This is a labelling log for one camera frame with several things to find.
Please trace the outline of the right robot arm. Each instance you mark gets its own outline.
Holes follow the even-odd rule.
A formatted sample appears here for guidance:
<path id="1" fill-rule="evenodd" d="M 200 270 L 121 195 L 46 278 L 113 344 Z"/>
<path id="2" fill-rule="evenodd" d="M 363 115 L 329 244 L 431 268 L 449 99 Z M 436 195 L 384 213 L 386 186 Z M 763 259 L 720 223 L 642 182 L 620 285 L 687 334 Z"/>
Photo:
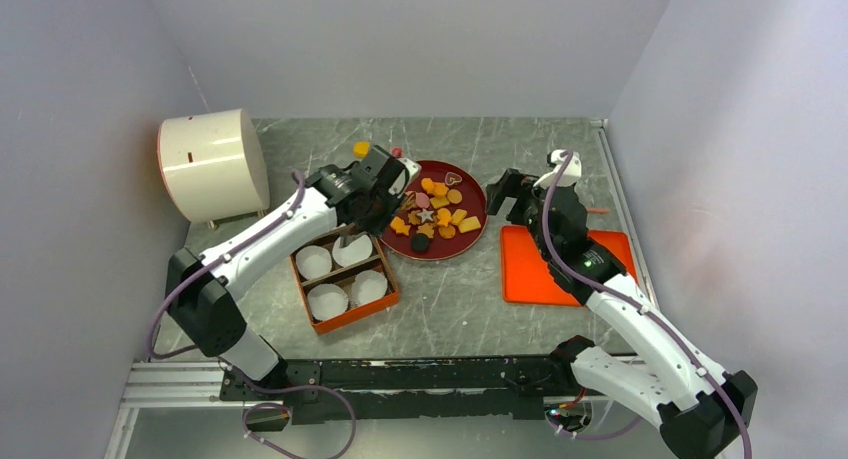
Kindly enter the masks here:
<path id="1" fill-rule="evenodd" d="M 647 366 L 574 336 L 549 356 L 557 391 L 582 386 L 608 396 L 655 427 L 678 458 L 715 458 L 735 440 L 751 457 L 756 382 L 743 370 L 728 372 L 664 318 L 624 264 L 590 237 L 574 187 L 508 169 L 485 193 L 490 215 L 514 199 L 506 219 L 530 233 L 555 284 L 611 325 Z"/>

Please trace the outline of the orange flat tray lid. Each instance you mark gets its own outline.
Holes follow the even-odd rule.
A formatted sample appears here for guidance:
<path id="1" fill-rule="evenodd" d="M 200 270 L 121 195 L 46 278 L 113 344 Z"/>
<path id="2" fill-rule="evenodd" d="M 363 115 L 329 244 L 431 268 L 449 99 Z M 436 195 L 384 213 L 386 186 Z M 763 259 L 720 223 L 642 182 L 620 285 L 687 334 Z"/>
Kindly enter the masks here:
<path id="1" fill-rule="evenodd" d="M 636 266 L 629 236 L 621 231 L 589 230 L 588 236 L 605 246 L 635 276 Z M 523 226 L 507 225 L 500 231 L 502 292 L 504 301 L 579 307 L 571 295 L 562 291 L 550 276 L 531 234 Z"/>

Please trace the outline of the orange compartment box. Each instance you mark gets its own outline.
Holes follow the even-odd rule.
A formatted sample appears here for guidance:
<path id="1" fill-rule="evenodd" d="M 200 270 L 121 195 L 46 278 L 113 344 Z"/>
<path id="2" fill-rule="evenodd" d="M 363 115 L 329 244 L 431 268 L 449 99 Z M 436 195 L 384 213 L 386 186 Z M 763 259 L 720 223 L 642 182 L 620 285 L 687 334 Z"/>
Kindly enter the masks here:
<path id="1" fill-rule="evenodd" d="M 309 323 L 318 334 L 350 325 L 399 302 L 400 290 L 378 241 L 342 244 L 336 228 L 300 247 L 290 263 Z"/>

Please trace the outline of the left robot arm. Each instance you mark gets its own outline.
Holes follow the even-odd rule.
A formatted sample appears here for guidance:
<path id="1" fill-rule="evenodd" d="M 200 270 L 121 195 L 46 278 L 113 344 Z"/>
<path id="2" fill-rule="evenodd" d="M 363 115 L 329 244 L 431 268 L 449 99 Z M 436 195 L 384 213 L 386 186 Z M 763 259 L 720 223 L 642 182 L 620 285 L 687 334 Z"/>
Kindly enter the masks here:
<path id="1" fill-rule="evenodd" d="M 248 326 L 238 299 L 284 258 L 341 226 L 353 236 L 382 235 L 420 172 L 417 162 L 380 146 L 346 167 L 294 172 L 297 189 L 280 207 L 200 254 L 182 248 L 171 256 L 153 322 L 169 315 L 192 348 L 239 370 L 259 398 L 275 398 L 290 383 L 288 364 Z"/>

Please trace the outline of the metal tongs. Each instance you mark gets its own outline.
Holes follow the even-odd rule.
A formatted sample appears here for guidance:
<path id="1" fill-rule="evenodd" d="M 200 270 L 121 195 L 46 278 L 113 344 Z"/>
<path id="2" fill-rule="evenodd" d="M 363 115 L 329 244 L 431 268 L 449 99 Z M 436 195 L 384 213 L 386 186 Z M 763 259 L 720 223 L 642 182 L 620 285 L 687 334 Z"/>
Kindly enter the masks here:
<path id="1" fill-rule="evenodd" d="M 363 234 L 364 231 L 355 222 L 347 224 L 339 234 L 339 247 L 347 248 Z"/>

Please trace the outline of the yellow rectangular cookie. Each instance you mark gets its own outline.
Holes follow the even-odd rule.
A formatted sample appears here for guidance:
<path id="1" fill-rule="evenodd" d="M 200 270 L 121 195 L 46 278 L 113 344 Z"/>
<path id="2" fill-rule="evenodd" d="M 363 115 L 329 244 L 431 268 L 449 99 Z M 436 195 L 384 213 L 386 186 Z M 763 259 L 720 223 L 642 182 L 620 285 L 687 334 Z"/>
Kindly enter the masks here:
<path id="1" fill-rule="evenodd" d="M 477 216 L 464 218 L 457 226 L 460 233 L 470 233 L 482 228 L 482 223 Z"/>

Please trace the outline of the orange round cookie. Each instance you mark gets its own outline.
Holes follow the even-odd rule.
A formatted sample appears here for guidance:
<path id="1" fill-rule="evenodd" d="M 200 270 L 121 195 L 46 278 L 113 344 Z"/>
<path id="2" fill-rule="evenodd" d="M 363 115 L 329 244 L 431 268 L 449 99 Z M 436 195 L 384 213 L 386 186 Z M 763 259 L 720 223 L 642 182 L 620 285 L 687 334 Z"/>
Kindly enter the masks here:
<path id="1" fill-rule="evenodd" d="M 449 189 L 445 197 L 451 204 L 454 205 L 460 204 L 463 200 L 462 193 L 457 189 Z"/>

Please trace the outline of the heart outline cookie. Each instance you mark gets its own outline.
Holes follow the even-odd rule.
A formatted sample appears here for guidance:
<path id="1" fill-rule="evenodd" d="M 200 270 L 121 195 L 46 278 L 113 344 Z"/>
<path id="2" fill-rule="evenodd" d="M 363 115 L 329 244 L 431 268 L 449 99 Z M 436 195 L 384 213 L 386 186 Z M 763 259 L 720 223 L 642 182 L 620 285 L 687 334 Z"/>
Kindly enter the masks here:
<path id="1" fill-rule="evenodd" d="M 457 185 L 461 184 L 462 181 L 463 181 L 462 176 L 460 174 L 456 173 L 456 172 L 453 172 L 453 171 L 447 172 L 445 177 L 444 177 L 444 184 L 448 187 L 457 186 Z"/>

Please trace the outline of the dark red round plate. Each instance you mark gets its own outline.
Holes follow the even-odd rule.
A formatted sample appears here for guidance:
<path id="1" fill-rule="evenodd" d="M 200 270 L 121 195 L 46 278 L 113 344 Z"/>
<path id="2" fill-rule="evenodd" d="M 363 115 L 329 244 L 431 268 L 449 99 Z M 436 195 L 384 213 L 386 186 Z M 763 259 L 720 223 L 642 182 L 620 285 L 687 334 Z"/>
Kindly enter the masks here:
<path id="1" fill-rule="evenodd" d="M 482 236 L 485 228 L 486 197 L 481 185 L 458 166 L 437 160 L 421 160 L 422 170 L 407 189 L 408 201 L 396 214 L 412 225 L 409 237 L 396 235 L 388 226 L 381 238 L 389 249 L 417 260 L 442 260 L 463 253 Z M 448 187 L 444 184 L 447 172 L 453 171 L 463 178 L 461 184 Z M 460 204 L 451 204 L 445 197 L 449 189 L 457 189 L 463 195 Z M 421 224 L 416 213 L 422 209 L 436 212 L 434 222 Z M 460 233 L 457 226 L 466 217 L 477 216 L 482 228 L 470 233 Z M 411 250 L 410 241 L 416 233 L 427 234 L 432 242 L 427 252 L 417 254 Z"/>

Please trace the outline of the black round cookie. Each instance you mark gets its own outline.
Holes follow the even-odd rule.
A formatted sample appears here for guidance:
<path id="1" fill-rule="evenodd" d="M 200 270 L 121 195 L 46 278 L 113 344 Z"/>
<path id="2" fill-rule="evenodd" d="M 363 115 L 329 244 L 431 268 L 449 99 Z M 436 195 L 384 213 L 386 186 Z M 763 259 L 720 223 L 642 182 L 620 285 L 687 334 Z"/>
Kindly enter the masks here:
<path id="1" fill-rule="evenodd" d="M 411 250 L 417 254 L 427 252 L 431 245 L 431 238 L 425 233 L 416 233 L 410 241 Z"/>

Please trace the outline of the white cylindrical container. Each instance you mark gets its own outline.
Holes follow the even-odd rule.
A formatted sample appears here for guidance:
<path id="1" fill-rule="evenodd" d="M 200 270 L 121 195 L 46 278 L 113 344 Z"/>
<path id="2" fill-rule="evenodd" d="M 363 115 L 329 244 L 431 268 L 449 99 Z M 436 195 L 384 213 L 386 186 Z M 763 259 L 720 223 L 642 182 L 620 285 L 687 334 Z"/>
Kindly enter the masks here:
<path id="1" fill-rule="evenodd" d="M 214 223 L 270 206 L 266 163 L 244 109 L 163 121 L 157 159 L 171 200 L 191 223 Z"/>

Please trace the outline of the white star cookie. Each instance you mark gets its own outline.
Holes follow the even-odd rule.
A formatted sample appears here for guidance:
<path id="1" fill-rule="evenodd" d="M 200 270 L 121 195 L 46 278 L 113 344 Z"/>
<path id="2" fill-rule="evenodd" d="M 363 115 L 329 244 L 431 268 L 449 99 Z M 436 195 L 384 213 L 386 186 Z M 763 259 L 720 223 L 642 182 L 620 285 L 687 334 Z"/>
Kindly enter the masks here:
<path id="1" fill-rule="evenodd" d="M 426 224 L 435 221 L 435 214 L 436 212 L 432 209 L 422 209 L 416 213 L 416 216 L 418 217 L 421 224 Z"/>

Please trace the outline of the yellow cube block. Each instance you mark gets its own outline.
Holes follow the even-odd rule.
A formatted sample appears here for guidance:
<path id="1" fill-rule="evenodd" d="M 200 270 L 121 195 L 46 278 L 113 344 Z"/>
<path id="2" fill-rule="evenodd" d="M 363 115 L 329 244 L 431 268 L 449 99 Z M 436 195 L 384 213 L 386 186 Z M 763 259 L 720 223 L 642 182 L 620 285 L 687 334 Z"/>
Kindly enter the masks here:
<path id="1" fill-rule="evenodd" d="M 353 146 L 353 154 L 357 159 L 363 159 L 370 152 L 372 144 L 370 141 L 359 141 Z"/>

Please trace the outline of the white paper cup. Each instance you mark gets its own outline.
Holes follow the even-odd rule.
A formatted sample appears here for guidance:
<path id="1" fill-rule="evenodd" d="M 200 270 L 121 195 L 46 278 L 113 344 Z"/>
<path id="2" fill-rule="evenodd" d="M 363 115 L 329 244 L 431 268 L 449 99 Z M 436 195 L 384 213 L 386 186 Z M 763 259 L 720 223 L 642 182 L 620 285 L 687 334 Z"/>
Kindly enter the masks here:
<path id="1" fill-rule="evenodd" d="M 369 236 L 360 236 L 346 244 L 343 244 L 343 240 L 344 237 L 338 238 L 331 249 L 331 257 L 340 268 L 365 261 L 374 253 L 373 242 Z"/>
<path id="2" fill-rule="evenodd" d="M 309 245 L 295 254 L 295 265 L 305 281 L 311 281 L 328 275 L 333 270 L 331 252 L 325 247 Z"/>
<path id="3" fill-rule="evenodd" d="M 320 284 L 307 294 L 310 313 L 316 322 L 333 319 L 345 313 L 350 304 L 347 293 L 335 284 Z"/>
<path id="4" fill-rule="evenodd" d="M 382 299 L 388 290 L 387 277 L 376 270 L 364 270 L 358 273 L 351 286 L 351 299 L 356 307 Z"/>

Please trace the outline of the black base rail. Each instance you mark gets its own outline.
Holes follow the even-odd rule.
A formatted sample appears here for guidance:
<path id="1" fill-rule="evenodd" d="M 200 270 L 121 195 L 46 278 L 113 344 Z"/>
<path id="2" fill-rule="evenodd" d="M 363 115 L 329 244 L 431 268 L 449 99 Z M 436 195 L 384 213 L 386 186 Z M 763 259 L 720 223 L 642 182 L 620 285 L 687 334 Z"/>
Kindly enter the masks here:
<path id="1" fill-rule="evenodd" d="M 269 394 L 225 371 L 219 398 L 247 406 L 279 401 L 296 425 L 359 419 L 509 416 L 537 420 L 560 404 L 595 398 L 546 355 L 417 359 L 301 359 L 287 368 L 289 392 Z"/>

